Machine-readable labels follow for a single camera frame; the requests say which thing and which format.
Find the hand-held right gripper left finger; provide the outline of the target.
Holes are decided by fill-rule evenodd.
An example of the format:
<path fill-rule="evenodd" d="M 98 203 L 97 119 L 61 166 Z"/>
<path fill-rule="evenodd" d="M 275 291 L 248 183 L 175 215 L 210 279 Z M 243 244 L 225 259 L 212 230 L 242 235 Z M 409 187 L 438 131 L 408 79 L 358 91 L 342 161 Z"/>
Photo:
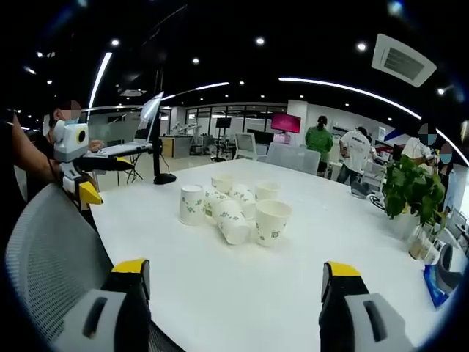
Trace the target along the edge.
<path fill-rule="evenodd" d="M 56 351 L 148 351 L 149 260 L 114 266 L 99 289 L 90 290 L 64 317 Z"/>

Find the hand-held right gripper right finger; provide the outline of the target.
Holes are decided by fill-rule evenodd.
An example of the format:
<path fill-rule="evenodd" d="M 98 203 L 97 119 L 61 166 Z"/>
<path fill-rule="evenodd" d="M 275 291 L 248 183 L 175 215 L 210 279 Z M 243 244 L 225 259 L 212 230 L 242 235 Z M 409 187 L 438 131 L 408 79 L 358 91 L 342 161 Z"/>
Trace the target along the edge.
<path fill-rule="evenodd" d="M 351 265 L 324 263 L 321 303 L 321 351 L 415 350 L 403 317 Z"/>

